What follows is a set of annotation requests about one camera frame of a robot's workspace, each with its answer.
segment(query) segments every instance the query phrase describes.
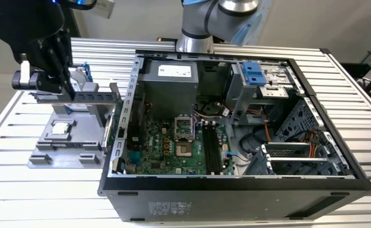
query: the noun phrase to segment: metal table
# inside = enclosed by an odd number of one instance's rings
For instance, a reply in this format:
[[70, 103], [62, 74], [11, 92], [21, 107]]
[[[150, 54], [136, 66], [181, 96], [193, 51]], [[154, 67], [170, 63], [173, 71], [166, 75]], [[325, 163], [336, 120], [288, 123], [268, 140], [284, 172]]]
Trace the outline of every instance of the metal table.
[[[90, 64], [91, 76], [106, 91], [116, 82], [125, 94], [136, 49], [173, 50], [172, 42], [73, 39], [74, 63]], [[216, 54], [288, 57], [312, 85], [332, 122], [371, 178], [371, 99], [334, 58], [318, 49], [234, 47], [216, 45]], [[371, 195], [314, 221], [272, 223], [165, 222], [122, 223], [102, 197], [97, 196], [101, 169], [27, 169], [25, 163], [43, 130], [50, 105], [35, 104], [15, 92], [0, 115], [0, 227], [328, 227], [361, 228], [371, 223]]]

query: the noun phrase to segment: wire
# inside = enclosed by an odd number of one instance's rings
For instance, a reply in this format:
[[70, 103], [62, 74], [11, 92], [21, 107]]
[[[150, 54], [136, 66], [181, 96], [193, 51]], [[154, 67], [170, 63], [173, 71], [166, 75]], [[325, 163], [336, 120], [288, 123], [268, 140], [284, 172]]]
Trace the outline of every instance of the wire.
[[234, 155], [234, 154], [228, 154], [228, 155], [237, 157], [244, 162], [249, 162], [249, 160], [244, 160], [238, 155]]
[[306, 131], [300, 131], [296, 134], [290, 135], [289, 138], [286, 138], [284, 140], [284, 142], [289, 142], [294, 137], [300, 136], [302, 133], [305, 133]]
[[312, 143], [309, 143], [309, 158], [312, 157]]
[[266, 141], [270, 142], [272, 139], [269, 138], [269, 134], [268, 134], [266, 118], [268, 118], [268, 116], [265, 115], [265, 117], [264, 117], [264, 131], [265, 131], [265, 138], [266, 138]]
[[204, 117], [204, 118], [214, 118], [214, 117], [221, 117], [221, 115], [209, 115], [206, 113], [201, 114], [200, 111], [197, 110], [193, 110], [193, 112], [200, 116], [200, 117]]
[[314, 157], [314, 154], [316, 154], [317, 146], [318, 146], [318, 145], [316, 145], [316, 146], [314, 146], [314, 149], [313, 149], [313, 157]]

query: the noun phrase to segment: orange wire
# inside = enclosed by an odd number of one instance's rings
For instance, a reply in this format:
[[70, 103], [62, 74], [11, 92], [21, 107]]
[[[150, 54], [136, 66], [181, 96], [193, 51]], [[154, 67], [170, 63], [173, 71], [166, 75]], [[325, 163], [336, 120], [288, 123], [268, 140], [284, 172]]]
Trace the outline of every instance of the orange wire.
[[314, 158], [314, 146], [310, 146], [310, 158]]
[[264, 131], [265, 131], [265, 138], [266, 141], [270, 142], [269, 134], [268, 134], [268, 127], [266, 127], [266, 115], [264, 116]]
[[312, 157], [312, 143], [309, 143], [309, 158]]

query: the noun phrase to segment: black cable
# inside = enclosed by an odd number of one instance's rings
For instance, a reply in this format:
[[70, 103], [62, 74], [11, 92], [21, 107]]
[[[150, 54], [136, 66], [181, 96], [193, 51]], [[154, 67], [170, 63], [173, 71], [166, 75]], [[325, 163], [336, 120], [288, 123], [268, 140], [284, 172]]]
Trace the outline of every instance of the black cable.
[[289, 142], [294, 137], [300, 136], [302, 133], [305, 133], [306, 130], [297, 132], [296, 134], [290, 135], [289, 138], [284, 140], [284, 142]]
[[242, 141], [252, 135], [252, 133], [246, 133], [240, 139], [238, 139], [238, 148], [240, 150], [244, 152], [244, 153], [250, 153], [250, 154], [254, 154], [257, 152], [257, 150], [246, 150], [244, 147], [242, 147]]
[[70, 2], [69, 0], [57, 0], [57, 3], [59, 6], [74, 10], [90, 10], [97, 4], [97, 0], [93, 0], [93, 2], [86, 5], [77, 4], [74, 2]]
[[262, 128], [264, 128], [264, 125], [262, 125], [262, 124], [254, 126], [254, 127], [252, 128], [252, 132], [250, 132], [250, 133], [246, 133], [246, 134], [238, 139], [237, 145], [238, 145], [238, 148], [240, 148], [240, 150], [241, 150], [242, 152], [250, 153], [250, 154], [254, 154], [256, 152], [258, 152], [258, 151], [254, 150], [254, 149], [250, 151], [250, 150], [248, 150], [248, 149], [245, 149], [245, 148], [242, 147], [242, 141], [244, 141], [245, 139], [248, 139], [250, 136], [252, 136], [253, 139], [257, 141], [257, 143], [260, 143], [260, 144], [266, 143], [265, 140], [260, 139], [260, 138], [256, 136], [256, 132], [257, 132], [260, 129], [262, 129]]
[[238, 155], [234, 155], [234, 154], [228, 154], [229, 156], [236, 156], [241, 161], [244, 162], [249, 162], [249, 160], [244, 160]]

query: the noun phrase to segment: white label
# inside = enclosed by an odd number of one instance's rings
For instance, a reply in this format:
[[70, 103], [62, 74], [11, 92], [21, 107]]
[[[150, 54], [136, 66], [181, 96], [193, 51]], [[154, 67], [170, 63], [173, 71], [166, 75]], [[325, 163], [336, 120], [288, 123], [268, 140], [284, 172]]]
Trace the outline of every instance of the white label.
[[50, 146], [53, 146], [53, 147], [66, 147], [65, 144], [51, 144]]
[[57, 100], [55, 95], [35, 95], [38, 100]]
[[150, 215], [189, 215], [192, 202], [148, 202]]
[[74, 91], [81, 91], [79, 86], [78, 86], [78, 82], [71, 78], [70, 78], [70, 84], [71, 84], [71, 87], [73, 87]]
[[158, 76], [164, 77], [190, 77], [190, 66], [158, 66]]
[[222, 116], [226, 117], [229, 114], [229, 109], [224, 108], [224, 111], [222, 111]]

